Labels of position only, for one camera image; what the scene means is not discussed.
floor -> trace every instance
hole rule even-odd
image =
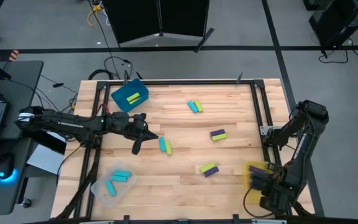
[[[263,2],[268,3],[279,45],[273,44]],[[58,53],[59,49],[67,52],[67,49],[106,48],[100,28],[86,23],[89,11],[88,3],[82,0],[5,0],[0,8],[0,49],[36,53],[20,54],[18,60],[43,60],[43,75],[78,89],[80,81],[103,68],[103,60],[109,56],[85,50]],[[330,122],[312,157],[324,213],[327,217],[358,218],[358,57],[349,51],[349,63],[323,64],[318,61],[321,55],[318,50],[285,48],[318,45],[308,24],[311,14],[301,0],[211,0],[208,27],[216,31],[206,45],[241,45],[249,46],[250,50],[113,54],[132,61],[135,71],[151,79],[236,78],[241,72],[243,78],[289,79],[285,85],[288,99],[292,91],[295,101],[313,100],[327,106],[330,114]],[[109,46],[117,47],[105,17],[99,18]],[[352,39],[358,46],[358,31]],[[129,47],[173,45],[196,45],[196,42],[156,37]],[[344,52],[329,56],[329,60],[344,59]],[[124,69],[123,65],[118,67],[120,71]],[[43,78],[38,87],[58,108],[66,107],[72,97],[69,91],[53,88]],[[52,209],[54,180],[54,176],[31,179],[26,197],[33,200],[33,206],[23,209],[17,205],[10,215],[0,216],[0,223],[46,220]]]

white paper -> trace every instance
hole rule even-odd
[[[56,133],[48,132],[48,134],[65,142],[65,139]],[[57,174],[57,170],[63,160],[64,155],[39,144],[35,148],[35,151],[32,153],[27,163],[53,174]]]

wooden tabletop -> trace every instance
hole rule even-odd
[[[265,79],[264,82],[273,123],[284,125],[288,121],[288,108],[280,80]],[[95,88],[96,81],[81,82],[75,114],[91,115]],[[118,88],[112,86],[110,93]],[[226,219],[232,218],[232,214],[251,218],[242,206],[247,191],[242,175],[244,163],[263,161],[263,155],[250,85],[147,88],[149,99],[130,114],[147,113],[149,129],[170,140],[173,154],[162,153],[158,140],[152,140],[144,142],[139,155],[135,156],[131,153],[132,141],[115,134],[105,135],[98,177],[122,161],[136,174],[137,182],[113,208],[104,208],[95,198],[92,219],[122,220],[124,215],[130,215],[132,220]],[[258,96],[266,125],[259,91]],[[189,100],[200,100],[204,112],[194,114],[186,103]],[[110,111],[119,111],[111,98],[108,107]],[[228,138],[213,142],[209,132],[218,129],[225,129]],[[291,140],[289,145],[295,147],[295,141]],[[68,143],[65,155],[77,147],[77,142]],[[280,152],[283,164],[292,154],[292,149],[283,148]],[[83,155],[84,149],[78,150],[62,166],[51,217],[62,212],[77,191]],[[199,169],[209,162],[217,162],[219,172],[205,178]],[[82,215],[87,199],[88,191],[83,197]],[[298,201],[309,212],[314,212],[307,187]],[[247,208],[255,215],[269,213],[255,203],[248,202]]]

green block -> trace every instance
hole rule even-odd
[[[200,168],[200,171],[201,171],[202,173],[204,173],[204,172],[206,172],[207,170],[212,169],[213,167],[216,167],[216,164],[215,164],[214,162],[211,162],[211,163],[206,164],[205,166],[201,167],[201,168]]]
[[[165,140],[165,148],[167,149],[167,154],[172,154],[171,144],[169,143],[169,140]]]
[[[128,97],[127,98],[127,101],[128,102],[131,102],[132,100],[136,99],[136,98],[139,98],[140,97],[140,94],[139,93],[135,93],[133,94],[132,96]]]
[[[212,140],[213,141],[218,141],[218,140],[222,140],[222,139],[226,139],[227,138],[227,134],[220,134],[220,135],[217,135],[217,136],[213,136],[212,137]]]
[[[201,105],[201,103],[198,100],[195,100],[194,104],[196,105],[199,112],[203,112],[203,110],[204,110],[203,106]]]

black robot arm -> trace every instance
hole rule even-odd
[[[329,121],[325,106],[312,101],[299,102],[292,119],[280,129],[270,128],[263,138],[266,146],[278,146],[281,150],[288,138],[303,130],[292,159],[283,167],[269,164],[271,174],[252,174],[252,187],[261,190],[260,206],[274,214],[284,214],[296,205],[300,208],[299,194],[306,185],[306,160],[310,159],[317,141]]]
[[[114,133],[134,140],[133,154],[138,154],[143,141],[157,139],[145,122],[146,114],[129,116],[124,112],[107,113],[90,118],[45,110],[39,106],[20,111],[17,126],[27,133],[52,131],[75,138],[81,145],[96,147],[97,137]]]

